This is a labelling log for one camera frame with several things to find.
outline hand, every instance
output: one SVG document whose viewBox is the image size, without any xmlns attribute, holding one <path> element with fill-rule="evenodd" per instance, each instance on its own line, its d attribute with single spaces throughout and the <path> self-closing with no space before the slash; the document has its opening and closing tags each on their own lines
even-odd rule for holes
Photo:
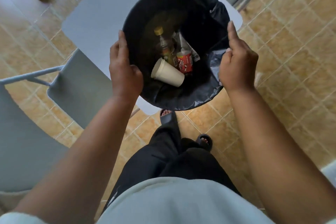
<svg viewBox="0 0 336 224">
<path fill-rule="evenodd" d="M 250 49 L 245 41 L 239 39 L 233 22 L 227 26 L 230 48 L 222 57 L 219 80 L 227 93 L 254 90 L 254 76 L 258 54 Z"/>
<path fill-rule="evenodd" d="M 144 79 L 136 65 L 129 64 L 128 47 L 123 31 L 119 31 L 119 40 L 110 48 L 110 75 L 113 96 L 122 100 L 136 102 L 142 88 Z"/>
</svg>

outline white shirt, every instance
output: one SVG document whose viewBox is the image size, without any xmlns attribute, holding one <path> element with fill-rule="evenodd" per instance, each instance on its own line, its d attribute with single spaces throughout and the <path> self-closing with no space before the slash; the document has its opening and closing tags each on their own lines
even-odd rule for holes
<svg viewBox="0 0 336 224">
<path fill-rule="evenodd" d="M 46 224 L 24 213 L 7 213 L 0 224 Z M 117 197 L 97 224 L 108 223 L 274 223 L 229 188 L 210 180 L 159 177 L 143 181 Z M 336 224 L 336 219 L 328 222 Z"/>
</svg>

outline black slide sandal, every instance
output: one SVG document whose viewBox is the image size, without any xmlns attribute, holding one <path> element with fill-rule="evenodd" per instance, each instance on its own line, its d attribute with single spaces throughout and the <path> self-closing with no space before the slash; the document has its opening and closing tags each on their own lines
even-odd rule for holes
<svg viewBox="0 0 336 224">
<path fill-rule="evenodd" d="M 206 150 L 208 152 L 210 152 L 211 149 L 212 149 L 212 139 L 207 134 L 200 134 L 196 139 L 196 143 L 198 143 L 204 150 Z"/>
<path fill-rule="evenodd" d="M 166 111 L 166 109 L 162 109 L 160 111 L 160 121 L 161 121 L 161 125 L 163 124 L 167 124 L 167 123 L 173 123 L 174 125 L 176 125 L 177 127 L 179 126 L 177 123 L 177 116 L 175 111 L 171 111 L 169 114 L 166 114 L 164 116 L 162 116 L 163 111 Z"/>
</svg>

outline white paper cup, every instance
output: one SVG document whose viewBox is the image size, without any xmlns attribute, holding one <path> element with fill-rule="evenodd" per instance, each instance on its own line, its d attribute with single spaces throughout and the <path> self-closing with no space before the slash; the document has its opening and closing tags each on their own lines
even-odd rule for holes
<svg viewBox="0 0 336 224">
<path fill-rule="evenodd" d="M 152 70 L 151 78 L 168 83 L 172 86 L 181 86 L 184 74 L 175 67 L 167 63 L 164 59 L 159 59 Z"/>
</svg>

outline red snack packet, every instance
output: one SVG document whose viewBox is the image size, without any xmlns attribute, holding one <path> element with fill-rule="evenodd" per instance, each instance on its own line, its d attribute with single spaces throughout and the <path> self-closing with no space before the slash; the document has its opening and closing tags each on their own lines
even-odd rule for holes
<svg viewBox="0 0 336 224">
<path fill-rule="evenodd" d="M 181 73 L 190 73 L 193 71 L 193 58 L 190 51 L 181 51 L 177 55 L 178 68 Z"/>
</svg>

